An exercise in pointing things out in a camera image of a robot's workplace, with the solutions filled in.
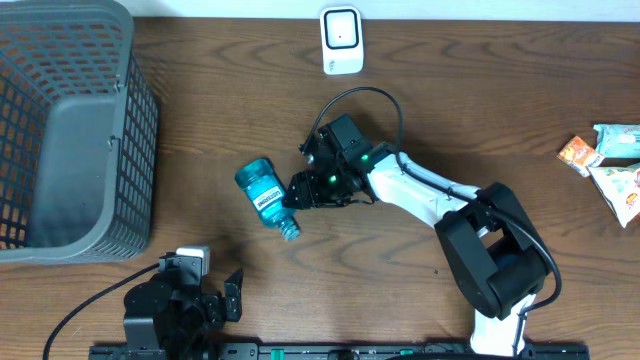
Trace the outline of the blue Listerine mouthwash bottle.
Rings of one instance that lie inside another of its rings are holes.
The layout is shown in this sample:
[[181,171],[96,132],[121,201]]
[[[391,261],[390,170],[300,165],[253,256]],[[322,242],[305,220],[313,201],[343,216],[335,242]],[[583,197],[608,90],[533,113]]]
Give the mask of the blue Listerine mouthwash bottle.
[[247,164],[235,174],[234,180],[264,226],[278,229],[287,241],[300,235],[295,210],[283,205],[286,191],[268,159],[259,158]]

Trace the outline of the small orange box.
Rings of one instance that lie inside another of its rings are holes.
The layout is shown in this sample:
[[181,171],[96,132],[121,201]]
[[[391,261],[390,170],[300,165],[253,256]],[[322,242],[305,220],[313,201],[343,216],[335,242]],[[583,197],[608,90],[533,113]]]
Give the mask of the small orange box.
[[603,154],[593,149],[579,136],[574,136],[557,154],[557,158],[582,177],[589,177],[589,169],[599,167],[605,160]]

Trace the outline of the yellow wet wipes packet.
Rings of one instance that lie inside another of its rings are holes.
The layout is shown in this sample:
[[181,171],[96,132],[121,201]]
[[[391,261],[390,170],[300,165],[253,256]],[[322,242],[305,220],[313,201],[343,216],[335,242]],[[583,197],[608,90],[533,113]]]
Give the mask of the yellow wet wipes packet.
[[589,172],[618,222],[625,228],[639,214],[639,164],[592,167]]

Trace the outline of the light blue tissue pack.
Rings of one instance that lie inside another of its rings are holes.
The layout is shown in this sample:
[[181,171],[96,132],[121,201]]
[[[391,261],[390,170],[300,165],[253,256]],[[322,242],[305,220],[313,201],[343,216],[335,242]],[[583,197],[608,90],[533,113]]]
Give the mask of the light blue tissue pack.
[[639,158],[639,126],[595,124],[596,150],[608,158]]

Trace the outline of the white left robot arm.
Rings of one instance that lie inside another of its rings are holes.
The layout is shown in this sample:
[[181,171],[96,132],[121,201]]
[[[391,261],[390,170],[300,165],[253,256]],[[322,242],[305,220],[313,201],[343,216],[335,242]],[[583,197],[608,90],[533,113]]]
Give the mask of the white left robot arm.
[[202,290],[210,251],[181,247],[158,260],[158,272],[124,298],[124,359],[217,359],[208,336],[242,316],[244,272],[238,269],[221,291]]

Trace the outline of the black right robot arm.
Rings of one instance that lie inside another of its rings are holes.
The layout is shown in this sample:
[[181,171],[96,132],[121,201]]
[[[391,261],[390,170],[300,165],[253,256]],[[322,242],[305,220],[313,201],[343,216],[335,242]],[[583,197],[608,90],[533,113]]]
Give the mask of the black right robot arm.
[[367,139],[311,137],[299,147],[310,169],[293,176],[284,205],[340,208],[362,192],[432,228],[462,295],[475,310],[471,348],[516,357],[525,348],[536,294],[559,269],[513,191],[463,185],[431,172],[397,147]]

